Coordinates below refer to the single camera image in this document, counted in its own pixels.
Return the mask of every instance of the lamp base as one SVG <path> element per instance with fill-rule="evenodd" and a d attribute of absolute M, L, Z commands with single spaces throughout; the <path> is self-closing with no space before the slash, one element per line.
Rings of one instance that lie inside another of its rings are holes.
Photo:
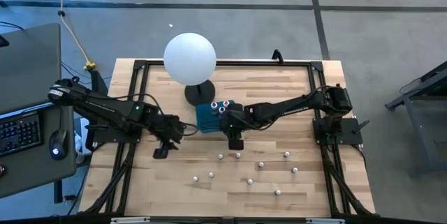
<path fill-rule="evenodd" d="M 198 85 L 186 86 L 184 96 L 191 105 L 202 105 L 214 100 L 216 89 L 211 81 L 206 80 Z"/>

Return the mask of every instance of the wooden tabletop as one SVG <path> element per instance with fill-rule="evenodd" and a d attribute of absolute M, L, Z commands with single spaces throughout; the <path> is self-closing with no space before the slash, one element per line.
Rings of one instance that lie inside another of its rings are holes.
<path fill-rule="evenodd" d="M 134 60 L 117 59 L 109 96 L 127 95 Z M 340 83 L 345 87 L 340 61 L 323 61 L 323 67 L 327 84 Z M 215 101 L 233 99 L 243 105 L 277 103 L 310 92 L 307 69 L 303 67 L 218 66 L 210 80 L 216 87 Z M 146 91 L 155 96 L 165 113 L 177 114 L 183 122 L 196 122 L 194 107 L 184 98 L 184 86 L 172 80 L 163 66 L 150 68 Z M 150 98 L 145 102 L 153 103 Z M 243 135 L 243 151 L 228 150 L 228 140 L 222 133 L 198 133 L 185 137 L 179 150 L 170 151 L 164 160 L 152 158 L 159 143 L 144 131 L 133 162 L 126 215 L 329 216 L 321 152 L 314 143 L 313 118 L 314 112 L 310 110 L 282 117 L 268 130 L 247 131 Z M 94 153 L 80 211 L 90 207 L 109 182 L 116 148 L 117 144 L 104 144 Z M 339 148 L 347 184 L 364 206 L 374 212 L 362 156 L 353 147 Z M 283 156 L 285 151 L 290 152 L 288 158 Z M 235 158 L 237 152 L 241 153 L 240 159 Z M 222 160 L 217 158 L 219 154 L 223 154 Z M 264 162 L 262 169 L 258 162 Z M 291 172 L 293 167 L 298 168 L 298 173 Z M 209 172 L 214 173 L 213 179 L 208 177 Z M 193 177 L 198 177 L 199 182 L 194 183 Z M 248 179 L 253 180 L 252 185 L 247 184 Z M 121 185 L 120 182 L 114 207 Z M 335 182 L 334 185 L 337 206 L 342 209 L 339 189 Z M 274 194 L 277 189 L 281 195 Z"/>

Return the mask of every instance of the keyboard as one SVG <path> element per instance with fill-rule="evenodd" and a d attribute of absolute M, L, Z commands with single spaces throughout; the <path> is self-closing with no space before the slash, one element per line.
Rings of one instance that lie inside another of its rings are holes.
<path fill-rule="evenodd" d="M 37 112 L 0 119 L 0 157 L 43 144 Z"/>

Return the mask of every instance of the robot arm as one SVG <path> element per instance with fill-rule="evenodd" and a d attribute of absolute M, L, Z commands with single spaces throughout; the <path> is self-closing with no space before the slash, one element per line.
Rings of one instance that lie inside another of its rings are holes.
<path fill-rule="evenodd" d="M 141 128 L 147 129 L 161 141 L 160 152 L 163 155 L 159 158 L 165 158 L 169 149 L 177 148 L 173 142 L 180 143 L 186 128 L 178 116 L 160 114 L 158 106 L 102 96 L 78 84 L 74 79 L 56 81 L 48 98 L 56 105 L 73 106 L 83 116 L 95 115 L 107 121 L 108 126 L 101 126 L 105 127 L 101 130 L 112 127 L 123 133 L 132 133 Z"/>
<path fill-rule="evenodd" d="M 324 86 L 299 98 L 275 104 L 257 103 L 245 107 L 241 104 L 230 104 L 222 114 L 220 128 L 228 137 L 229 149 L 242 150 L 244 142 L 240 139 L 241 132 L 266 130 L 280 117 L 312 109 L 326 113 L 323 127 L 327 133 L 332 133 L 339 130 L 339 121 L 352 110 L 352 104 L 346 89 L 339 85 Z"/>

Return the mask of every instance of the concrete floor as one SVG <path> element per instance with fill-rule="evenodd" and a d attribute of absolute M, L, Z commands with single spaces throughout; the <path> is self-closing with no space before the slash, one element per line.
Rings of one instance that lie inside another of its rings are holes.
<path fill-rule="evenodd" d="M 72 1 L 312 4 L 311 0 Z M 447 6 L 447 0 L 319 1 L 338 6 Z M 32 27 L 59 22 L 57 10 L 13 6 L 0 9 L 0 20 Z M 287 59 L 322 59 L 311 10 L 67 8 L 66 12 L 103 77 L 112 74 L 117 57 L 161 57 L 166 43 L 184 32 L 207 37 L 220 58 L 267 59 L 277 48 Z M 403 108 L 389 113 L 383 106 L 398 95 L 401 86 L 446 60 L 447 13 L 325 11 L 322 18 L 330 58 L 341 60 L 344 66 L 354 112 L 360 120 L 371 120 L 362 135 L 377 213 L 447 222 L 447 173 L 409 177 L 420 166 L 416 137 Z M 11 30 L 0 27 L 0 33 Z M 63 60 L 82 70 L 85 61 L 63 27 L 61 37 Z M 83 171 L 64 181 L 67 193 L 77 193 Z M 0 199 L 0 220 L 66 213 L 70 203 L 53 205 L 51 192 L 51 185 L 46 185 Z M 26 206 L 20 210 L 7 207 L 24 201 Z"/>

